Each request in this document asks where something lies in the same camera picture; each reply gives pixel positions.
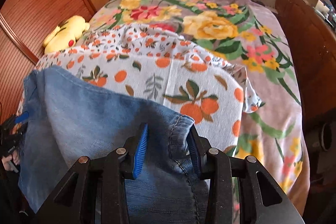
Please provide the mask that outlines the person left hand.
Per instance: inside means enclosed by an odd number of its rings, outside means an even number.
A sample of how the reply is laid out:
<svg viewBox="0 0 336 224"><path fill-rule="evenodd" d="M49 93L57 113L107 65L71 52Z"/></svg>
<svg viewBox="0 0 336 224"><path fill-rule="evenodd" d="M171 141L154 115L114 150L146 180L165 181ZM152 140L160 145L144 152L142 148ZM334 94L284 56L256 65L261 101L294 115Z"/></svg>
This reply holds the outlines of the person left hand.
<svg viewBox="0 0 336 224"><path fill-rule="evenodd" d="M18 173L17 165L20 164L19 153L17 150L14 150L9 156L2 157L2 164L6 171L14 171Z"/></svg>

